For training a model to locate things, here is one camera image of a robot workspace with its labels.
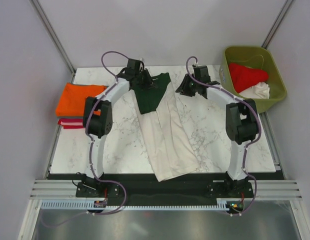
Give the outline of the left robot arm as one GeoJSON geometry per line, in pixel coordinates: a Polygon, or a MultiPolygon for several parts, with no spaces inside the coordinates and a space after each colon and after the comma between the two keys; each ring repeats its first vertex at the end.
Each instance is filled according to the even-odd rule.
{"type": "Polygon", "coordinates": [[[107,135],[113,127],[113,106],[130,90],[152,90],[156,87],[143,61],[129,58],[127,66],[102,93],[85,99],[83,126],[90,138],[88,164],[85,174],[95,178],[87,185],[87,191],[94,197],[101,196],[105,185],[99,181],[104,174],[103,156],[107,135]]]}

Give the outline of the white and green t shirt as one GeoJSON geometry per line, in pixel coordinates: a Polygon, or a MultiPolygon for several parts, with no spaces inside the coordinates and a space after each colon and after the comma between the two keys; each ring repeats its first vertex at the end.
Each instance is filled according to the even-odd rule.
{"type": "Polygon", "coordinates": [[[200,167],[178,113],[169,73],[152,77],[155,88],[133,90],[133,102],[149,163],[159,182],[200,167]]]}

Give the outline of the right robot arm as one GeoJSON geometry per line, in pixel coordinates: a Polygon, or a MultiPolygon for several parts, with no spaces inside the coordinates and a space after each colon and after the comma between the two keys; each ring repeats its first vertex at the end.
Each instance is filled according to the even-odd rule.
{"type": "Polygon", "coordinates": [[[230,164],[227,175],[231,179],[224,184],[230,197],[242,191],[239,181],[248,177],[246,157],[248,147],[261,138],[262,127],[253,99],[242,99],[225,90],[217,81],[211,81],[208,67],[193,65],[193,73],[187,69],[178,94],[194,97],[196,94],[211,100],[225,110],[225,130],[231,141],[230,164]]]}

